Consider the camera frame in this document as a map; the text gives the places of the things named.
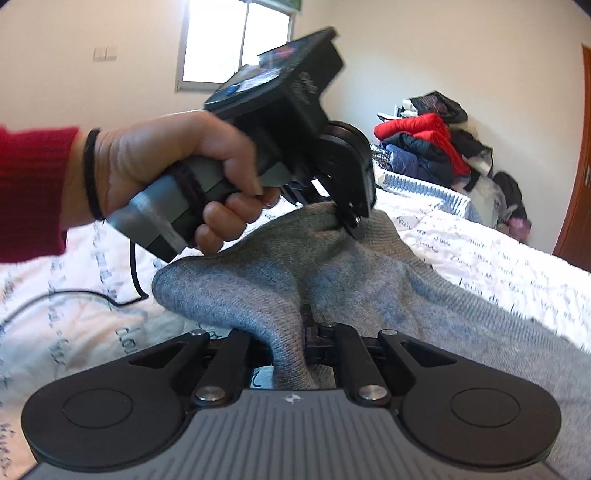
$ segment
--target hand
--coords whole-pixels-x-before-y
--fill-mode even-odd
[[[83,177],[86,137],[87,132],[79,133],[70,152],[61,200],[63,229],[93,220]],[[278,202],[279,189],[261,187],[252,141],[213,114],[195,111],[99,134],[95,181],[103,214],[109,216],[127,205],[168,166],[196,154],[222,161],[226,177],[242,191],[230,195],[224,205],[210,202],[204,208],[205,223],[195,232],[196,244],[204,254],[217,252],[224,241],[239,238],[246,224],[256,221],[263,208]]]

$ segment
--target gray knit fabric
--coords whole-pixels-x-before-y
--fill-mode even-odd
[[[296,210],[220,254],[170,264],[152,289],[176,313],[269,344],[281,388],[316,386],[302,352],[305,303],[317,322],[347,323],[365,336],[394,328],[531,380],[552,393],[563,415],[550,464],[568,479],[591,477],[591,356],[439,277],[383,212],[372,214],[356,242],[331,204]]]

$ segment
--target window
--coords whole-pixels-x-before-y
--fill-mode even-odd
[[[177,90],[213,91],[291,38],[295,11],[273,0],[189,0]]]

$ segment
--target door frame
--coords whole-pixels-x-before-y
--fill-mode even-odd
[[[557,257],[561,256],[564,244],[569,235],[570,227],[573,224],[574,211],[577,208],[581,194],[583,192],[583,185],[585,181],[585,174],[587,169],[587,159],[591,158],[591,48],[582,44],[583,47],[583,65],[585,74],[585,109],[583,120],[583,138],[581,141],[581,155],[579,157],[579,165],[577,166],[577,174],[574,178],[573,193],[570,198],[569,208],[566,210],[562,230],[558,236],[556,246],[553,254]]]

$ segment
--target silver screw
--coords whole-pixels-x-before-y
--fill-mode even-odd
[[[358,393],[365,400],[381,400],[388,395],[388,390],[379,385],[365,385],[359,389]]]
[[[195,396],[201,401],[216,401],[225,397],[226,392],[224,392],[223,388],[208,385],[197,390]]]

